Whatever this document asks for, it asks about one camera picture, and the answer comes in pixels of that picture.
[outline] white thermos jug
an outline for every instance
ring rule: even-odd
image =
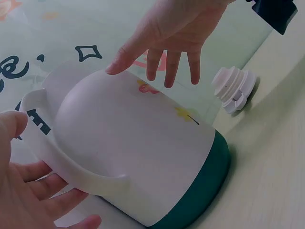
[[[33,153],[148,228],[194,222],[227,174],[225,139],[130,72],[98,71],[65,89],[30,92],[20,110],[35,108],[53,120],[46,136],[29,118],[21,137]]]

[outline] green jug base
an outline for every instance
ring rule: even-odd
[[[210,153],[189,189],[160,221],[148,229],[184,229],[209,207],[220,190],[230,166],[230,153],[224,137],[215,132]]]

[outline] table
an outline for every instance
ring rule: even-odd
[[[14,109],[65,61],[78,61],[92,72],[105,68],[152,4],[142,0],[0,0],[0,111]],[[212,124],[220,108],[210,86],[214,75],[223,66],[244,66],[270,31],[248,3],[238,0],[228,7],[203,47],[198,86],[191,85],[186,55],[182,55],[174,87],[163,87],[166,53],[152,85]],[[94,56],[84,59],[87,54]],[[145,61],[144,53],[129,69],[144,80]],[[6,68],[9,63],[16,64],[15,71]],[[35,158],[21,141],[13,140],[12,161],[28,163]],[[91,213],[103,216],[103,229],[143,228],[93,196],[56,223],[68,226]]]
[[[227,139],[232,167],[190,229],[305,228],[304,18],[299,12],[284,37],[273,32],[245,66],[260,77],[247,107],[218,113],[214,126]]]

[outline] hand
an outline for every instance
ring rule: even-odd
[[[52,197],[67,183],[44,163],[10,162],[10,142],[27,124],[20,112],[0,114],[0,225],[5,229],[54,229],[54,221],[81,203],[88,194],[77,189]],[[89,216],[70,229],[97,229],[99,216]]]
[[[156,77],[162,53],[167,50],[164,86],[172,87],[181,52],[187,52],[192,84],[200,79],[200,54],[226,6],[234,0],[157,0],[133,36],[119,49],[106,69],[110,75],[128,67],[147,49],[147,79]]]

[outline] white lid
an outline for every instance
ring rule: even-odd
[[[256,75],[236,67],[221,68],[212,81],[214,95],[222,101],[228,114],[241,110],[254,88]]]

